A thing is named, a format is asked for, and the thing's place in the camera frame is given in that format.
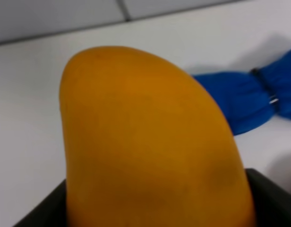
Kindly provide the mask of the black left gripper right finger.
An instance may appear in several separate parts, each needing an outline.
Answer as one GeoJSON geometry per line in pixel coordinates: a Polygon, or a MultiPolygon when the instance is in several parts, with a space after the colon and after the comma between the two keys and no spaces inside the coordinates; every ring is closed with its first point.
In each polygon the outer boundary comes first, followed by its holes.
{"type": "Polygon", "coordinates": [[[255,169],[246,169],[258,227],[291,227],[291,194],[255,169]]]}

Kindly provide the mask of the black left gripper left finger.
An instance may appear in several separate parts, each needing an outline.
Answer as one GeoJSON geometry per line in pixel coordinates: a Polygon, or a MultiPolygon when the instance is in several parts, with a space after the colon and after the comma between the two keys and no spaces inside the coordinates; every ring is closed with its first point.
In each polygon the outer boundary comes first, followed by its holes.
{"type": "Polygon", "coordinates": [[[66,227],[66,195],[66,181],[63,180],[14,227],[66,227]]]}

